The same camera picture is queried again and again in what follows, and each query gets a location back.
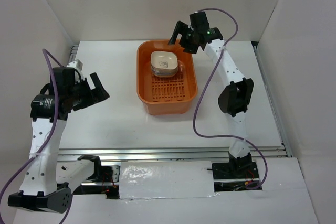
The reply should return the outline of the cream plate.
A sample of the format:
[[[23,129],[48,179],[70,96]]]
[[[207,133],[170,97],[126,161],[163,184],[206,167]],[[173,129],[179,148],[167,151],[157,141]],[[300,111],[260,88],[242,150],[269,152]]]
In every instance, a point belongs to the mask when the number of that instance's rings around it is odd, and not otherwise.
[[[168,51],[152,52],[150,64],[153,73],[177,73],[179,69],[177,55]]]

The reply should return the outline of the green plate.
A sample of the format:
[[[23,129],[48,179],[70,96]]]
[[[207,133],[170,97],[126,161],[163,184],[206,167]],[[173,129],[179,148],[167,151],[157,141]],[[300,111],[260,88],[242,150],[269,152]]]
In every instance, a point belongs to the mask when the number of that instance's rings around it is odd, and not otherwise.
[[[160,73],[160,72],[154,72],[154,76],[158,78],[172,78],[176,75],[176,73]]]

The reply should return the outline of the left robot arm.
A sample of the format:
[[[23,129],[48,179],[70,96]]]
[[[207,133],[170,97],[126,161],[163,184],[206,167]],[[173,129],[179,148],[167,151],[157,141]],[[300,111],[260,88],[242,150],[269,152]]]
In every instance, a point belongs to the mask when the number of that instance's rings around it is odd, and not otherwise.
[[[70,165],[57,163],[69,113],[110,97],[95,72],[90,78],[93,88],[76,68],[55,67],[50,83],[32,100],[29,162],[24,167],[26,174],[19,191],[8,197],[9,206],[63,214],[70,207],[73,192],[84,180],[96,182],[103,177],[99,156],[81,155]]]

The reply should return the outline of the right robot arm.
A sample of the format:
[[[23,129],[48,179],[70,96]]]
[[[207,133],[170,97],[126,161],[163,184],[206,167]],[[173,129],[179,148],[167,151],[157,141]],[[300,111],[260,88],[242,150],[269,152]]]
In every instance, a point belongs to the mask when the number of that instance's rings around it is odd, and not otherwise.
[[[230,141],[229,162],[212,170],[226,176],[242,177],[252,165],[245,118],[254,82],[238,69],[226,48],[228,41],[217,27],[210,27],[204,10],[191,14],[189,24],[178,21],[168,44],[175,44],[178,36],[181,36],[179,44],[184,52],[195,54],[202,49],[209,56],[215,64],[211,75],[218,72],[224,85],[217,102],[229,129],[229,133],[224,135]]]

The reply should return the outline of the orange plastic bin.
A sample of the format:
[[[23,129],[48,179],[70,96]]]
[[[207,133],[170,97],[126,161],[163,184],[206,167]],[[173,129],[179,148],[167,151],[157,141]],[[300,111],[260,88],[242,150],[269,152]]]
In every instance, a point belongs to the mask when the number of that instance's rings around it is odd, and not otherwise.
[[[153,75],[150,59],[154,51],[169,51],[184,64],[182,73],[172,78]],[[142,43],[137,50],[137,94],[150,115],[182,114],[187,112],[198,94],[193,55],[183,51],[179,44],[168,45],[167,40]]]

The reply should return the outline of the white sheet front cover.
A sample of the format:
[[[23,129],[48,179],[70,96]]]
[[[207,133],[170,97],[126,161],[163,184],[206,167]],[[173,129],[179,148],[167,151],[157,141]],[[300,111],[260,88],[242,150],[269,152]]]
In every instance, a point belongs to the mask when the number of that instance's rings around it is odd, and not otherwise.
[[[178,199],[215,196],[210,161],[125,162],[120,167],[121,199]]]

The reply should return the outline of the aluminium rail frame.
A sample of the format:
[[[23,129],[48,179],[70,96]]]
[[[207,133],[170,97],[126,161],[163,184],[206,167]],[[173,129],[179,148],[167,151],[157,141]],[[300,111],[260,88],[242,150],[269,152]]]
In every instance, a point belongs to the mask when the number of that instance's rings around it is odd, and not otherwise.
[[[227,138],[206,139],[193,132],[192,118],[199,95],[214,64],[201,50],[193,56],[198,94],[183,114],[149,115],[137,95],[137,49],[144,41],[81,41],[75,59],[83,62],[85,75],[97,72],[111,97],[69,115],[62,135],[59,162],[72,162],[81,155],[100,156],[103,164],[145,161],[224,162]],[[246,115],[247,139],[268,160],[288,157],[281,140],[269,96],[251,41],[231,41],[228,51],[241,72],[252,77],[255,87]],[[221,79],[216,73],[197,114],[197,130],[205,135],[228,134],[217,98]],[[271,183],[271,164],[268,161]]]

